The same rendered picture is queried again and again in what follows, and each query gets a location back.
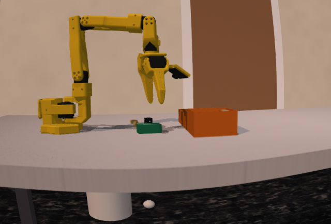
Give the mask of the orange labelled storage bins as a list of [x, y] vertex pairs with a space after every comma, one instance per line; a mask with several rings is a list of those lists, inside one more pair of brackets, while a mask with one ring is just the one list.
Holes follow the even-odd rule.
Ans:
[[230, 108], [179, 109], [178, 122], [194, 138], [235, 136], [237, 112]]

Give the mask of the black die with white pips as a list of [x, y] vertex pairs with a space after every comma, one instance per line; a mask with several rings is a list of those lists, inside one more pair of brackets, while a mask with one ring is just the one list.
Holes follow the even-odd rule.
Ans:
[[153, 118], [151, 118], [151, 117], [145, 117], [144, 118], [144, 123], [153, 123]]

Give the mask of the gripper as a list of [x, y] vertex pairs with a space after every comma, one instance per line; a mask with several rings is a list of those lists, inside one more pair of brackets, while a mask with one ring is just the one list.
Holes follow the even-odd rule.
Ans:
[[172, 73], [172, 77], [175, 79], [184, 79], [191, 76], [180, 66], [169, 65], [166, 55], [166, 53], [157, 53], [157, 51], [145, 51], [144, 54], [139, 53], [138, 55], [138, 73], [142, 79], [149, 103], [153, 102], [153, 82], [159, 103], [164, 103], [166, 92], [164, 74], [168, 71]]

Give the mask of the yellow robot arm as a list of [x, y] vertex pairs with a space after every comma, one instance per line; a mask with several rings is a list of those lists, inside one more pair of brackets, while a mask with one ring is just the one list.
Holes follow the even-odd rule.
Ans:
[[[69, 17], [70, 60], [74, 79], [72, 97], [64, 97], [64, 102], [63, 98], [40, 100], [40, 115], [42, 115], [43, 122], [43, 125], [40, 126], [41, 133], [55, 135], [79, 133], [80, 129], [83, 129], [82, 124], [91, 118], [92, 83], [88, 83], [86, 30], [127, 31], [140, 34], [143, 32], [143, 52], [157, 51], [159, 53], [160, 40], [155, 26], [154, 17], [134, 13], [129, 13], [128, 17]], [[79, 116], [77, 117], [74, 117], [76, 104], [71, 102], [78, 103]]]

